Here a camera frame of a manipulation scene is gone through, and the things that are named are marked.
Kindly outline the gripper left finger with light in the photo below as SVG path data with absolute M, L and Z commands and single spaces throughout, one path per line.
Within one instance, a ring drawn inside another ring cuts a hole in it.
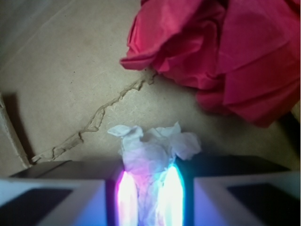
M 52 161 L 0 179 L 3 226 L 135 226 L 135 185 L 122 161 Z

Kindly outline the gripper right finger with light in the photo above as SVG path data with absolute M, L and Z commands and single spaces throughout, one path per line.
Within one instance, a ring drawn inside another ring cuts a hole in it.
M 298 226 L 300 172 L 257 156 L 176 158 L 162 198 L 167 226 Z

